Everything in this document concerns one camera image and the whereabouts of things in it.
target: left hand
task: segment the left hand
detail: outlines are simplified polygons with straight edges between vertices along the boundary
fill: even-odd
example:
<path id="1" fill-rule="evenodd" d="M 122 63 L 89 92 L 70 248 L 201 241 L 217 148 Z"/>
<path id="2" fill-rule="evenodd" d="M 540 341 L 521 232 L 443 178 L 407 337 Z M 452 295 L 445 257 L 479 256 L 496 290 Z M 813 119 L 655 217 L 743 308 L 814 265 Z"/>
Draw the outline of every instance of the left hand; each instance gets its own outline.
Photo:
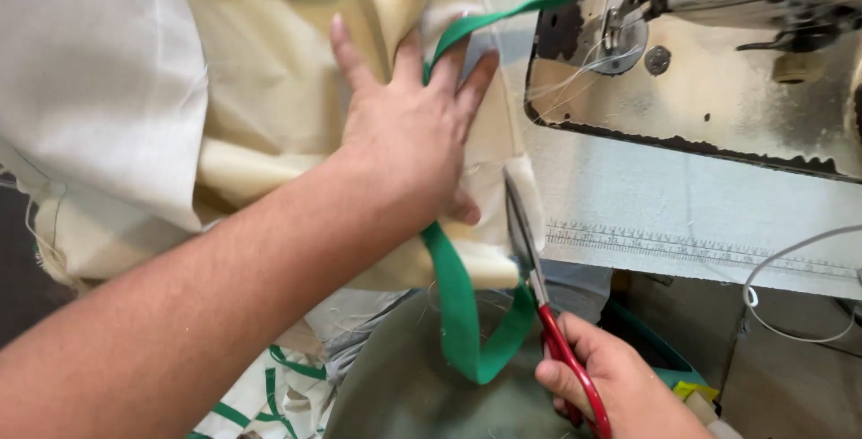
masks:
<path id="1" fill-rule="evenodd" d="M 332 51 L 353 90 L 339 151 L 370 158 L 379 181 L 409 202 L 417 225 L 440 214 L 476 224 L 479 206 L 458 190 L 470 126 L 499 64 L 497 51 L 485 53 L 460 83 L 465 37 L 437 62 L 427 87 L 422 84 L 422 43 L 414 29 L 401 41 L 392 81 L 374 79 L 353 46 L 339 15 L 330 28 Z"/>

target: white cord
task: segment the white cord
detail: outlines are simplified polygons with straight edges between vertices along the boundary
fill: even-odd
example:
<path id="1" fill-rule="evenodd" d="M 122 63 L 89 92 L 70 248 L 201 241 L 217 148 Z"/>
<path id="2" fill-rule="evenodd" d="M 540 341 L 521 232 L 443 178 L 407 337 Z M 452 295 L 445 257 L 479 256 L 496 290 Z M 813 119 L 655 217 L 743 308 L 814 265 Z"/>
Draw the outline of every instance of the white cord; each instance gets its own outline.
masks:
<path id="1" fill-rule="evenodd" d="M 770 262 L 772 262 L 775 259 L 780 259 L 781 257 L 784 257 L 793 251 L 799 250 L 799 249 L 803 248 L 804 246 L 809 246 L 810 244 L 813 244 L 817 241 L 822 241 L 823 239 L 832 237 L 834 235 L 849 234 L 851 232 L 859 232 L 860 230 L 862 230 L 862 225 L 851 225 L 850 227 L 841 227 L 841 228 L 829 230 L 828 232 L 823 232 L 822 234 L 815 235 L 814 237 L 810 237 L 808 239 L 805 239 L 804 241 L 801 241 L 797 244 L 793 244 L 792 246 L 785 248 L 783 251 L 777 252 L 774 255 L 767 257 L 763 262 L 761 262 L 758 265 L 758 267 L 754 268 L 754 270 L 752 271 L 751 274 L 748 275 L 748 280 L 746 280 L 746 284 L 744 286 L 742 286 L 742 301 L 746 304 L 746 306 L 751 311 L 751 313 L 754 315 L 754 317 L 757 318 L 758 321 L 760 321 L 760 324 L 766 326 L 771 331 L 774 331 L 778 334 L 781 334 L 781 336 L 783 336 L 785 338 L 790 338 L 790 339 L 796 340 L 798 342 L 807 342 L 807 343 L 825 343 L 825 342 L 833 342 L 835 340 L 838 340 L 839 338 L 841 338 L 845 334 L 849 333 L 851 329 L 853 329 L 853 325 L 856 323 L 856 320 L 855 320 L 855 317 L 853 316 L 853 313 L 851 313 L 851 315 L 850 315 L 850 324 L 847 325 L 846 329 L 844 329 L 844 331 L 842 331 L 841 333 L 835 334 L 835 336 L 832 336 L 830 338 L 811 339 L 811 338 L 803 338 L 802 336 L 794 336 L 793 334 L 787 334 L 787 333 L 784 333 L 782 331 L 778 331 L 775 328 L 772 328 L 769 324 L 766 324 L 765 321 L 760 319 L 760 316 L 758 316 L 756 312 L 754 312 L 754 307 L 757 306 L 758 299 L 757 299 L 757 293 L 754 292 L 754 290 L 752 289 L 752 282 L 754 281 L 754 277 L 757 276 L 758 272 L 764 270 L 764 268 L 766 268 L 766 266 L 769 266 Z"/>

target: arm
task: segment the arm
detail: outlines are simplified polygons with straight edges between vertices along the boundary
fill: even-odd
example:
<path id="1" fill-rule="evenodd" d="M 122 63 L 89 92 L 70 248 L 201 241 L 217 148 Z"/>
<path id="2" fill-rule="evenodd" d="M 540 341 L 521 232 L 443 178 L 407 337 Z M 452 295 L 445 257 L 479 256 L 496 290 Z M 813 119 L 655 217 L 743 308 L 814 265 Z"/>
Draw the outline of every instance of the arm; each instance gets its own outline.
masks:
<path id="1" fill-rule="evenodd" d="M 577 359 L 586 364 L 608 411 L 614 439 L 713 439 L 630 345 L 571 313 L 559 315 L 557 323 Z M 565 398 L 595 418 L 584 388 L 563 362 L 551 360 L 545 352 L 535 375 L 554 393 L 557 410 L 566 410 Z"/>
<path id="2" fill-rule="evenodd" d="M 414 33 L 382 85 L 337 16 L 330 37 L 354 90 L 339 151 L 7 346 L 0 436 L 185 436 L 281 332 L 451 209 L 496 55 L 458 87 L 465 41 L 425 88 Z"/>

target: red scissors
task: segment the red scissors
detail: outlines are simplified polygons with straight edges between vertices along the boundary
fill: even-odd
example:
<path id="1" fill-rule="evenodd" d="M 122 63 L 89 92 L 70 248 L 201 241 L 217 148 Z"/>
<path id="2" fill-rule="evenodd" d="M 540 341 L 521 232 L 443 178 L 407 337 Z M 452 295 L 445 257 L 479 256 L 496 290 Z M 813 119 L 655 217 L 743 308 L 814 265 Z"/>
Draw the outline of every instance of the red scissors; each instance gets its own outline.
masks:
<path id="1" fill-rule="evenodd" d="M 502 170 L 502 178 L 506 184 L 506 215 L 509 220 L 509 235 L 512 240 L 512 248 L 518 258 L 518 267 L 523 275 L 529 275 L 528 286 L 533 291 L 536 303 L 536 313 L 539 315 L 542 327 L 542 343 L 546 344 L 551 352 L 551 357 L 554 360 L 559 360 L 565 363 L 575 372 L 577 381 L 581 383 L 586 391 L 589 406 L 592 407 L 593 413 L 596 416 L 596 422 L 591 422 L 587 419 L 587 423 L 599 439 L 611 439 L 610 436 L 610 421 L 608 412 L 604 409 L 602 399 L 598 396 L 596 386 L 593 385 L 592 379 L 587 375 L 584 366 L 575 358 L 572 348 L 569 346 L 566 337 L 557 326 L 557 321 L 554 319 L 554 313 L 549 305 L 550 301 L 545 288 L 545 275 L 541 270 L 539 262 L 539 252 L 536 250 L 535 241 L 533 240 L 533 232 L 530 230 L 527 220 L 527 212 L 524 210 L 521 195 L 515 187 L 515 181 L 509 171 L 504 167 Z M 574 404 L 566 402 L 566 410 L 569 412 L 569 419 L 574 426 L 581 422 L 581 412 L 577 410 Z"/>

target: finger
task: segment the finger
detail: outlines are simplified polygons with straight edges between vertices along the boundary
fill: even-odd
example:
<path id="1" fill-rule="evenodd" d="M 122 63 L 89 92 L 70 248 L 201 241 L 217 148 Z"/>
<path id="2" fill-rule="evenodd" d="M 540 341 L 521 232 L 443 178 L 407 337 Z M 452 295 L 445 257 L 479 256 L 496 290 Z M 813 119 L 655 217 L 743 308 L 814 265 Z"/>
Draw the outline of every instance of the finger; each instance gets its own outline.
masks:
<path id="1" fill-rule="evenodd" d="M 572 313 L 560 313 L 557 317 L 557 325 L 581 363 L 586 363 L 589 356 L 598 348 L 610 345 L 616 340 L 614 335 L 587 323 Z"/>
<path id="2" fill-rule="evenodd" d="M 422 37 L 415 28 L 398 44 L 392 80 L 422 84 Z"/>
<path id="3" fill-rule="evenodd" d="M 479 209 L 476 200 L 473 200 L 473 197 L 463 189 L 458 188 L 458 191 L 455 192 L 455 197 L 449 204 L 446 215 L 464 224 L 476 225 L 482 218 L 482 211 Z"/>
<path id="4" fill-rule="evenodd" d="M 584 388 L 577 381 L 575 372 L 566 367 L 565 363 L 542 360 L 536 367 L 535 377 L 546 389 L 573 403 L 589 420 L 596 420 Z"/>
<path id="5" fill-rule="evenodd" d="M 449 49 L 440 56 L 431 70 L 431 81 L 429 87 L 454 94 L 461 80 L 461 71 L 464 70 L 464 59 L 467 57 L 467 46 L 470 45 L 470 35 L 465 35 L 456 41 Z"/>
<path id="6" fill-rule="evenodd" d="M 458 114 L 462 114 L 466 118 L 467 129 L 473 124 L 476 118 L 476 112 L 479 111 L 479 106 L 484 100 L 485 94 L 488 92 L 491 80 L 494 79 L 494 74 L 500 65 L 500 52 L 490 50 L 483 53 L 479 61 L 467 75 L 467 79 L 461 84 L 461 88 L 455 94 L 455 105 L 458 108 Z"/>
<path id="7" fill-rule="evenodd" d="M 329 44 L 332 46 L 332 54 L 335 56 L 335 61 L 341 69 L 341 73 L 350 83 L 350 88 L 353 92 L 361 90 L 363 87 L 377 85 L 378 82 L 374 79 L 374 75 L 362 57 L 353 46 L 353 38 L 350 36 L 350 30 L 344 23 L 344 19 L 339 13 L 332 17 L 332 23 L 329 26 Z"/>

